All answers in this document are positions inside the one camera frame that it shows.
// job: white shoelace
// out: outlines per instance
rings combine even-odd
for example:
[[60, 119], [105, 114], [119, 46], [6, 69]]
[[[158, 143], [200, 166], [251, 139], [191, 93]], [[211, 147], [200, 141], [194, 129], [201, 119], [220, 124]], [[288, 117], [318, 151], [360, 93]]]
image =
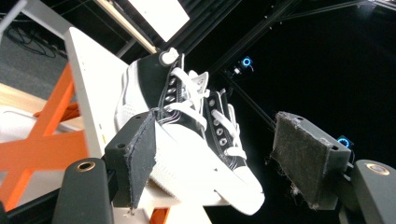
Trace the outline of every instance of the white shoelace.
[[210, 91], [205, 90], [205, 92], [200, 93], [201, 86], [197, 85], [191, 80], [191, 77], [187, 75], [181, 68], [175, 68], [172, 71], [172, 75], [178, 77], [184, 85], [186, 91], [185, 101], [182, 103], [172, 103], [167, 105], [164, 109], [168, 111], [178, 110], [182, 113], [195, 119], [203, 128], [206, 130], [206, 119], [203, 116], [202, 104], [204, 97], [209, 96]]
[[247, 159], [247, 154], [242, 149], [241, 139], [239, 138], [240, 130], [239, 124], [236, 123], [235, 112], [232, 105], [228, 105], [228, 110], [230, 112], [230, 119], [227, 119], [223, 114], [221, 114], [217, 109], [212, 110], [212, 116], [221, 123], [221, 125], [227, 129], [230, 136], [233, 138], [233, 146], [224, 150], [226, 156], [239, 156]]

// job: canvas shoe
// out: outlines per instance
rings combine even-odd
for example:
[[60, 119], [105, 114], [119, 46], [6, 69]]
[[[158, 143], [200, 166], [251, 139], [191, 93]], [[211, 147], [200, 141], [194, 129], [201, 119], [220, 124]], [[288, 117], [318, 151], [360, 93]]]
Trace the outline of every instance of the canvas shoe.
[[239, 138], [233, 106], [227, 104], [225, 90], [212, 91], [205, 99], [208, 128], [206, 141], [218, 157], [247, 185], [262, 192], [262, 185], [247, 165], [247, 155]]
[[157, 163], [151, 179], [181, 201], [214, 204], [225, 200], [252, 215], [264, 196], [241, 181], [207, 145], [203, 113], [209, 95], [208, 73], [187, 75], [183, 63], [181, 56], [166, 67], [154, 54], [131, 64], [122, 78], [117, 125], [120, 128], [132, 116], [157, 108]]
[[206, 126], [202, 114], [203, 98], [209, 94], [208, 73], [186, 74], [184, 55], [173, 57], [174, 63], [172, 57], [163, 60], [163, 55], [137, 60], [123, 74], [116, 126], [120, 129], [134, 115], [156, 108], [157, 153], [151, 179], [181, 201], [219, 203], [222, 199], [212, 180], [200, 169], [205, 153], [196, 153], [207, 147], [200, 133]]

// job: orange metal bar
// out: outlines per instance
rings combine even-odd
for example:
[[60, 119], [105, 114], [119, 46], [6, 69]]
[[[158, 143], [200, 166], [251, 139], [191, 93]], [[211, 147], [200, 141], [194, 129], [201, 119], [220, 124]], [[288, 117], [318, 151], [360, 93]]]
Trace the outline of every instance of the orange metal bar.
[[[40, 117], [40, 115], [41, 115], [41, 111], [33, 114], [33, 116], [35, 116], [36, 118]], [[61, 122], [70, 119], [75, 119], [79, 116], [80, 114], [78, 109], [78, 103], [73, 102], [70, 103], [70, 105], [66, 108], [66, 111], [64, 111], [64, 115], [61, 118]]]
[[150, 224], [165, 224], [168, 218], [170, 208], [156, 208], [152, 211]]
[[53, 134], [73, 94], [74, 84], [72, 70], [68, 63], [28, 138]]
[[32, 170], [20, 169], [8, 171], [8, 174], [0, 187], [0, 199], [3, 202], [6, 211], [11, 210], [18, 205], [18, 201], [28, 186], [32, 175]]
[[0, 170], [7, 171], [0, 186], [0, 201], [7, 211], [18, 204], [34, 171], [64, 170], [88, 156], [83, 131], [53, 134], [73, 94], [68, 63], [29, 136], [0, 144]]

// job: light panel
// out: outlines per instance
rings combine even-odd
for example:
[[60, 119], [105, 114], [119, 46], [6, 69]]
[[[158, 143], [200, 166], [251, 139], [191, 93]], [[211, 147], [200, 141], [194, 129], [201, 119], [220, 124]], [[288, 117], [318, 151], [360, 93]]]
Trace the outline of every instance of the light panel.
[[190, 19], [177, 0], [129, 1], [165, 42]]

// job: blue light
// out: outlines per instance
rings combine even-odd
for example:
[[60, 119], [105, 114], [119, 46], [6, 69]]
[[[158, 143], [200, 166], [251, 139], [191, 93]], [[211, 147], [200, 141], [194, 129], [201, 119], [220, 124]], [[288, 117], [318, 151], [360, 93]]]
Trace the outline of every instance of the blue light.
[[349, 140], [347, 140], [346, 138], [341, 137], [341, 138], [338, 138], [337, 141], [339, 143], [343, 144], [345, 147], [350, 146]]
[[244, 60], [242, 60], [242, 65], [244, 65], [245, 67], [248, 67], [251, 65], [251, 60], [249, 57], [244, 58]]

